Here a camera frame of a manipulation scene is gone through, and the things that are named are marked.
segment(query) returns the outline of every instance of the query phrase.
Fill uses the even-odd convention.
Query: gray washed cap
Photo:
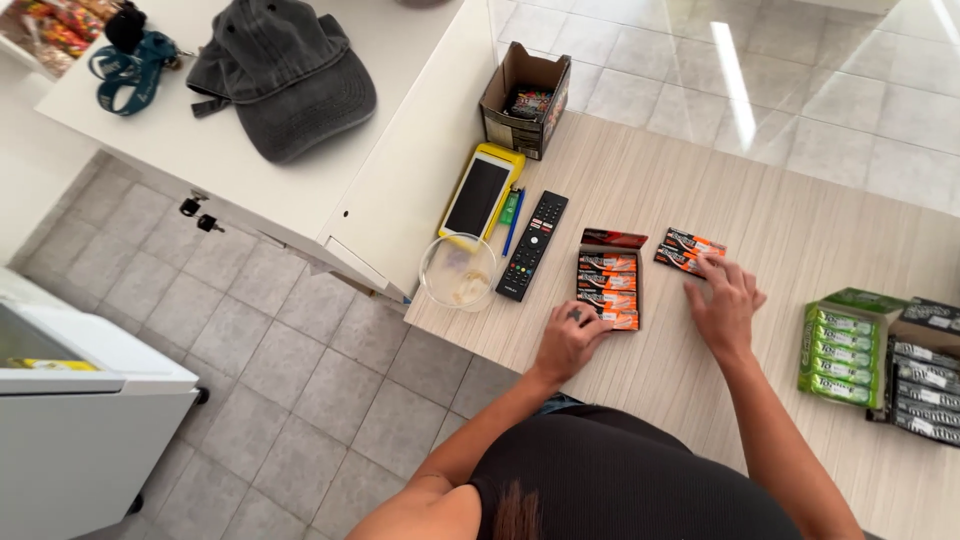
[[[213,39],[186,79],[214,99],[197,118],[233,103],[268,161],[307,148],[373,116],[376,90],[332,15],[299,0],[233,0],[213,19]]]

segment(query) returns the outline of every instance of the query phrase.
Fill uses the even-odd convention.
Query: lanyard
[[[104,110],[129,116],[147,108],[154,101],[160,71],[177,60],[177,46],[160,32],[147,32],[127,55],[113,45],[101,48],[90,57],[87,67],[103,82],[97,88],[97,103]],[[132,86],[133,94],[126,105],[117,109],[114,101],[123,86]]]

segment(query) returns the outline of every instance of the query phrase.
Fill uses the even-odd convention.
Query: blue pen
[[[507,252],[510,251],[510,241],[514,239],[514,229],[516,229],[516,220],[520,216],[520,207],[523,206],[523,195],[527,192],[526,189],[521,189],[519,196],[516,197],[516,208],[514,209],[514,220],[510,222],[510,231],[507,233],[507,242],[503,244],[503,254],[501,257],[506,257]]]

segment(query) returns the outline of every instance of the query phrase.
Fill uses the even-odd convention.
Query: wheel
[[[127,515],[135,514],[143,509],[143,494],[137,493],[136,497],[133,498],[133,502],[130,504],[130,509],[127,510]]]
[[[193,402],[193,405],[203,405],[210,399],[210,391],[206,389],[206,386],[198,386],[197,390],[200,390],[200,393],[197,394],[197,401]]]

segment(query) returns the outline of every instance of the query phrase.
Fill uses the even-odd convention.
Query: tv remote control
[[[496,286],[496,292],[512,300],[523,301],[523,295],[526,294],[530,280],[540,265],[550,236],[553,236],[560,217],[564,215],[568,201],[569,199],[562,195],[543,191],[534,215],[510,257],[510,264],[503,271],[500,283]]]

